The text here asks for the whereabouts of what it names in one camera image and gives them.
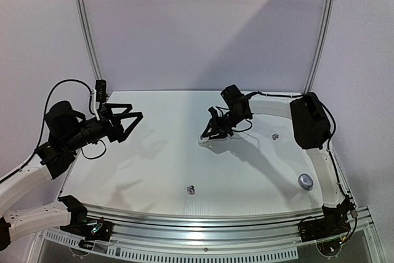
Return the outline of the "white earbud charging case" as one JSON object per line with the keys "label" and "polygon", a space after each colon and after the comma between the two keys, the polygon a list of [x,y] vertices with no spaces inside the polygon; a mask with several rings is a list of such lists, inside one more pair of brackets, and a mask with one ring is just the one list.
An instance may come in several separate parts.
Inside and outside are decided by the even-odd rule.
{"label": "white earbud charging case", "polygon": [[202,135],[198,137],[198,145],[200,146],[207,145],[210,141],[210,137],[203,137]]}

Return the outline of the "grey oval puck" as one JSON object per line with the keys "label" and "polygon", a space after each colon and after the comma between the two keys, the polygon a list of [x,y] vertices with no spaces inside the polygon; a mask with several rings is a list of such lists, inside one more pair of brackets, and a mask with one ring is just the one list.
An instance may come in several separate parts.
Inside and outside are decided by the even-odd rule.
{"label": "grey oval puck", "polygon": [[314,184],[313,179],[306,173],[299,176],[298,183],[306,191],[312,190]]}

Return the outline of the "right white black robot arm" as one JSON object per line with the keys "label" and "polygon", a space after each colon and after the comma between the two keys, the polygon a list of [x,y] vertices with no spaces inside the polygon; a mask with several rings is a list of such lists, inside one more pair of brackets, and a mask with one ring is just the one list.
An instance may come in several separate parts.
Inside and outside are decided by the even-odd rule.
{"label": "right white black robot arm", "polygon": [[250,122],[255,114],[280,116],[291,120],[297,145],[307,152],[320,183],[323,197],[323,214],[318,230],[324,236],[331,236],[342,226],[342,218],[351,214],[357,217],[356,205],[341,184],[336,161],[331,151],[331,139],[336,131],[336,123],[325,105],[314,92],[293,95],[283,94],[284,103],[251,105],[256,96],[270,97],[269,93],[252,91],[242,93],[234,84],[226,87],[221,97],[227,105],[210,107],[211,115],[203,133],[198,137],[200,145],[216,140],[224,140],[238,132],[237,125]]}

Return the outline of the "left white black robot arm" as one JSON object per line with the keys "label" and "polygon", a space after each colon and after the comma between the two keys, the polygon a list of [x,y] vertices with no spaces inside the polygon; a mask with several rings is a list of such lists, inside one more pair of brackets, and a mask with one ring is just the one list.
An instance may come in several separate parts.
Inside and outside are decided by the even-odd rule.
{"label": "left white black robot arm", "polygon": [[122,143],[142,119],[142,112],[134,112],[129,103],[104,103],[91,119],[74,110],[66,100],[53,105],[44,115],[49,128],[47,142],[1,177],[1,249],[21,237],[52,227],[87,241],[109,241],[112,223],[88,218],[87,208],[71,195],[26,210],[13,211],[11,206],[36,187],[65,173],[76,160],[78,150],[97,144],[104,137],[109,142]]}

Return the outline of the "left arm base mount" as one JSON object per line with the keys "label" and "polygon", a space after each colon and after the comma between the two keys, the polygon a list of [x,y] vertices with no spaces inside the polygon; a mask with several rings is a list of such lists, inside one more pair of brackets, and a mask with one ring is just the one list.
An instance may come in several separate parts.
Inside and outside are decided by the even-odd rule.
{"label": "left arm base mount", "polygon": [[114,224],[103,217],[92,219],[87,216],[87,208],[71,195],[58,199],[66,206],[70,213],[70,221],[60,230],[84,237],[86,241],[106,241],[109,242]]}

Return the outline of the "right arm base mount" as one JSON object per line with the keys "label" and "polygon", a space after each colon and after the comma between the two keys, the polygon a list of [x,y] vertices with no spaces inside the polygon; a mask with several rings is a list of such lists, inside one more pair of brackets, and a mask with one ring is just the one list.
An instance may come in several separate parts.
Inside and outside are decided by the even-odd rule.
{"label": "right arm base mount", "polygon": [[298,223],[298,232],[302,242],[329,238],[345,233],[345,241],[355,231],[357,222],[356,206],[344,200],[335,208],[322,207],[322,218],[306,217]]}

